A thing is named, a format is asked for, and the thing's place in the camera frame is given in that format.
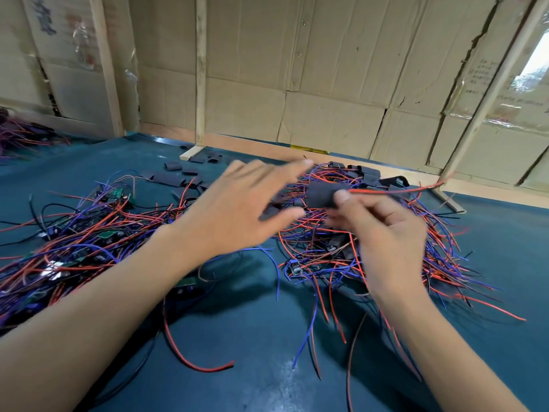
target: blue table surface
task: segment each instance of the blue table surface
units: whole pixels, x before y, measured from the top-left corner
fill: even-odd
[[[254,158],[210,148],[201,154],[210,152],[221,153],[223,161],[196,164],[206,181],[216,179],[232,159]],[[50,202],[74,204],[70,198],[47,191],[87,194],[94,181],[105,182],[113,173],[126,169],[162,170],[164,162],[178,160],[180,153],[181,149],[174,145],[134,136],[77,144],[55,153],[44,152],[40,158],[24,164],[2,166],[1,219],[29,220],[30,193],[37,207]],[[175,202],[170,196],[172,189],[138,181],[136,198],[142,206],[168,204]],[[549,370],[545,350],[549,321],[544,319],[549,288],[549,211],[464,195],[455,199],[468,211],[460,220],[453,220],[459,226],[470,227],[469,232],[458,236],[463,254],[474,250],[467,265],[487,276],[486,282],[503,289],[495,292],[504,301],[502,308],[528,320],[517,321],[478,304],[476,311],[471,312],[460,302],[449,303],[443,314],[528,408],[545,411]],[[423,194],[422,201],[432,209],[440,205],[429,194]],[[32,232],[31,228],[3,233],[0,243]],[[25,254],[40,244],[36,239],[0,247],[0,256]],[[276,241],[270,239],[264,247],[273,249],[278,263],[285,261]],[[215,374],[195,372],[177,361],[159,337],[149,361],[134,381],[94,410],[346,410],[349,347],[342,343],[332,322],[327,324],[318,316],[315,323],[322,381],[316,376],[306,349],[292,369],[312,316],[312,290],[283,280],[280,298],[276,300],[276,271],[260,251],[226,256],[207,269],[220,279],[218,285],[191,310],[176,314],[170,329],[180,351],[196,365],[216,367],[234,360],[234,368]],[[334,305],[350,339],[364,306],[337,294]],[[111,379],[106,382],[107,389],[139,364],[152,337],[148,328],[144,324],[122,350],[119,365],[113,366],[113,376],[103,379]],[[381,340],[374,319],[367,319],[357,340],[351,392],[355,411],[440,410],[425,384],[417,381]]]

